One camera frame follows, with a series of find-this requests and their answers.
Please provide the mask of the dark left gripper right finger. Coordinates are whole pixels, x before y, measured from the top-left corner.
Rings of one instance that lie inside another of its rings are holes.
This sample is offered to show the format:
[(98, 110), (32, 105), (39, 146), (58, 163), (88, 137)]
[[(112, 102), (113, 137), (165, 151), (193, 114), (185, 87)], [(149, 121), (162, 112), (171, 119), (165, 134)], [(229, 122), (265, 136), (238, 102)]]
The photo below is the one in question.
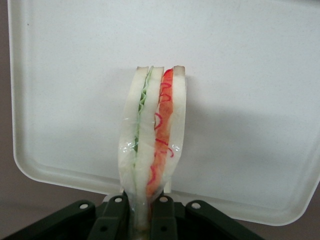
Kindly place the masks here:
[(261, 240), (262, 237), (202, 200), (186, 205), (167, 195), (152, 204), (151, 240)]

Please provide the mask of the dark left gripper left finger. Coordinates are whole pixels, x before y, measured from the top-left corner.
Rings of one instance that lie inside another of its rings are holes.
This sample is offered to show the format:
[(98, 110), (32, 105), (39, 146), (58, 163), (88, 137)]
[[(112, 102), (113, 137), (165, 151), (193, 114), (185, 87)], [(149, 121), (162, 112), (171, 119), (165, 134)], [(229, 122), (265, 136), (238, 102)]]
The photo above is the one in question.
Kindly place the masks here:
[(128, 235), (129, 202), (116, 195), (95, 206), (76, 201), (5, 237), (6, 240), (122, 240)]

